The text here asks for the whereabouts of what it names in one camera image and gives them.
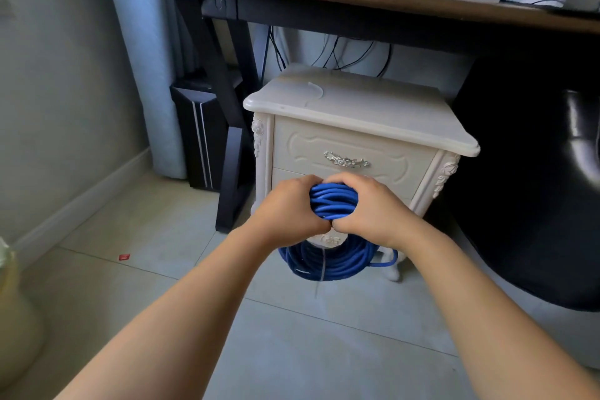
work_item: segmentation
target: desk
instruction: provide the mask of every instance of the desk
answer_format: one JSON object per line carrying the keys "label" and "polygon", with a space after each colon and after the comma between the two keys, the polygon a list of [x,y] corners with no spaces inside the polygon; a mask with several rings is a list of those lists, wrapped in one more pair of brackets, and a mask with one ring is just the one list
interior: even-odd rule
{"label": "desk", "polygon": [[510,55],[591,69],[600,22],[543,9],[461,0],[175,0],[229,123],[216,227],[228,231],[254,174],[249,114],[229,82],[211,19],[225,19],[247,92],[260,88],[248,22],[471,55]]}

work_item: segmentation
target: hand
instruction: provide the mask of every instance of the hand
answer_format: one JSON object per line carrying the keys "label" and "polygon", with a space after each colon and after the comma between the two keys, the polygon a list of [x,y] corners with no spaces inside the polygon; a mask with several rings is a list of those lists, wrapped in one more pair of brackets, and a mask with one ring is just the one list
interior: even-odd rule
{"label": "hand", "polygon": [[356,234],[376,245],[406,252],[411,245],[410,236],[416,229],[428,226],[386,185],[371,177],[341,172],[327,177],[323,182],[344,183],[358,193],[358,205],[354,212],[333,221],[336,231]]}
{"label": "hand", "polygon": [[281,181],[245,225],[254,227],[271,249],[287,247],[331,229],[331,222],[310,208],[310,189],[321,183],[317,176]]}

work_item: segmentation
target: white baseboard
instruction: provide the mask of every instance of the white baseboard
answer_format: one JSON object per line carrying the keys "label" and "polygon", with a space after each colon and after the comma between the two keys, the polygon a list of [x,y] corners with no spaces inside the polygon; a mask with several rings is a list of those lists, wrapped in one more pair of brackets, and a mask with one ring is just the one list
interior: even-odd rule
{"label": "white baseboard", "polygon": [[151,167],[147,148],[21,237],[12,245],[21,268],[34,263]]}

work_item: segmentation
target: white nightstand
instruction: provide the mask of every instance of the white nightstand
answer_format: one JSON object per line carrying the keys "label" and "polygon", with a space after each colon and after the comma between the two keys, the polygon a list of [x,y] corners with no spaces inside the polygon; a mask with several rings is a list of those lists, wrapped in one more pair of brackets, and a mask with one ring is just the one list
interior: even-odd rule
{"label": "white nightstand", "polygon": [[[423,215],[458,168],[479,153],[433,87],[291,64],[244,100],[254,111],[256,202],[281,180],[339,171],[372,176]],[[312,242],[340,245],[331,231]],[[385,247],[383,260],[391,260]],[[396,266],[382,269],[399,280]]]}

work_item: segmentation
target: drawer handle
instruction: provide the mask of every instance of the drawer handle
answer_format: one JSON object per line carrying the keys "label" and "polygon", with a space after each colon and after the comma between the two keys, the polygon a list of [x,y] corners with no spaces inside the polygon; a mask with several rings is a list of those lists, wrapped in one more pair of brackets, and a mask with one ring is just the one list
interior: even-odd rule
{"label": "drawer handle", "polygon": [[336,155],[335,152],[325,152],[323,155],[334,165],[344,168],[366,168],[371,166],[371,163],[362,158],[357,160],[355,158],[340,157],[339,155]]}

